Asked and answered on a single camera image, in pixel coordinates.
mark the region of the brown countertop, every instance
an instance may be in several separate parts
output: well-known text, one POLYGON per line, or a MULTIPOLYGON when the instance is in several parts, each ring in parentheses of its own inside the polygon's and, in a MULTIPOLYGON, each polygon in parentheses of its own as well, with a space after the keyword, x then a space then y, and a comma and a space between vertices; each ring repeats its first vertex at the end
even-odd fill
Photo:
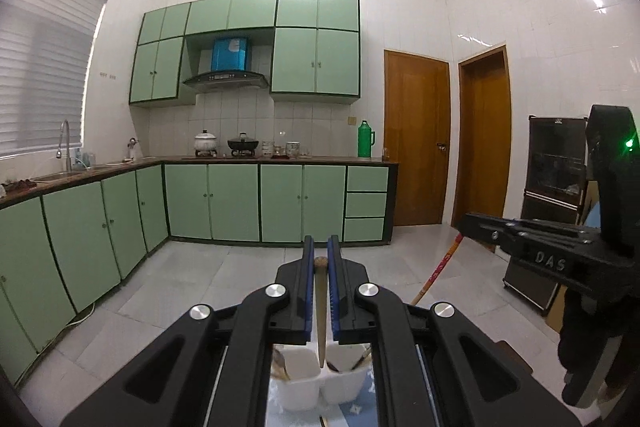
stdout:
POLYGON ((357 156, 300 156, 292 159, 274 159, 258 156, 256 158, 198 158, 196 156, 150 156, 133 162, 122 163, 113 166, 98 166, 99 168, 81 171, 73 176, 54 180, 46 183, 38 183, 37 187, 27 188, 17 192, 11 192, 4 198, 0 198, 0 208, 20 203, 24 200, 56 192, 63 188, 76 187, 87 183, 97 182, 105 178, 110 178, 123 172, 135 171, 137 169, 161 164, 209 164, 209 163, 249 163, 249 164, 318 164, 318 165, 375 165, 390 166, 396 162, 382 160, 382 158, 358 158, 357 156))

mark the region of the wooden stick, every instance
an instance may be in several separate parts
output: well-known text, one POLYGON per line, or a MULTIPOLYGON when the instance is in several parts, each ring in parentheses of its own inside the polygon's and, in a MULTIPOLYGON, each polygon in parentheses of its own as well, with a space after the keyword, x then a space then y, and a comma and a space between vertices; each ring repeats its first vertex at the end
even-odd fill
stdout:
POLYGON ((314 259, 314 272, 316 280, 316 332, 318 334, 318 362, 324 367, 326 354, 326 294, 329 260, 326 257, 314 259))
POLYGON ((465 236, 462 235, 461 233, 459 233, 455 240, 453 241, 453 245, 451 245, 451 247, 449 248, 449 250, 447 251, 447 253, 445 254, 445 256, 442 258, 442 261, 440 261, 440 264, 438 264, 438 266, 436 267, 436 269, 433 271, 433 273, 431 274, 431 277, 429 277, 429 279, 427 280, 426 283, 424 283, 424 286, 422 287, 422 289, 418 292, 418 295, 416 295, 414 297, 414 300, 411 301, 411 306, 415 306, 418 302, 420 302, 420 299, 422 299, 424 297, 424 294, 427 293, 429 291, 429 288, 431 288, 431 285, 433 285, 433 283, 435 282, 435 280, 438 278, 438 275, 440 275, 440 272, 442 272, 442 270, 444 269, 445 266, 447 266, 447 263, 449 262, 449 259, 451 259, 451 257, 453 256, 454 253, 456 253, 456 250, 458 249, 458 247, 460 246, 460 243, 462 242, 462 239, 465 236))

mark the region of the window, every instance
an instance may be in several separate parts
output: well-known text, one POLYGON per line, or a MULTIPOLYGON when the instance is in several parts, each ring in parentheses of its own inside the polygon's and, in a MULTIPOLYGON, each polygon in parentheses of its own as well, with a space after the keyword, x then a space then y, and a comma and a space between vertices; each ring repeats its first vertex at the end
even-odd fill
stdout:
POLYGON ((0 0, 0 156, 81 144, 86 78, 106 0, 0 0))

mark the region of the brown door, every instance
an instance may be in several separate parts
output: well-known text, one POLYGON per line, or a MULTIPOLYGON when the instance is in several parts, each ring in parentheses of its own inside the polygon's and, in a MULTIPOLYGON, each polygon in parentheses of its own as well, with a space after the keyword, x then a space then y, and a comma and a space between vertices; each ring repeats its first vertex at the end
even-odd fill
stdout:
POLYGON ((505 47, 460 63, 460 151, 452 222, 467 212, 502 217, 511 155, 505 47))
POLYGON ((385 51, 385 140, 399 163, 394 224, 442 222, 449 168, 449 65, 385 51))

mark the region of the silver screw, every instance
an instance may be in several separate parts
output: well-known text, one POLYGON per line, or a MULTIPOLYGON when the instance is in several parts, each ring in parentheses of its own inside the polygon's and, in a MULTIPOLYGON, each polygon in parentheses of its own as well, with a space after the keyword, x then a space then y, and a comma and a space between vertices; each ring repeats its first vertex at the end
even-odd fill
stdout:
POLYGON ((446 319, 453 315, 453 313, 456 312, 456 309, 448 302, 439 302, 433 307, 433 311, 438 317, 446 319))
POLYGON ((192 319, 201 321, 206 319, 211 314, 211 308, 205 304, 198 304, 189 310, 189 315, 192 319))
POLYGON ((365 297, 372 297, 378 293, 378 287, 373 283, 366 282, 358 287, 358 291, 365 297))
POLYGON ((270 297, 282 297, 286 292, 287 289, 282 284, 270 284, 265 290, 270 297))

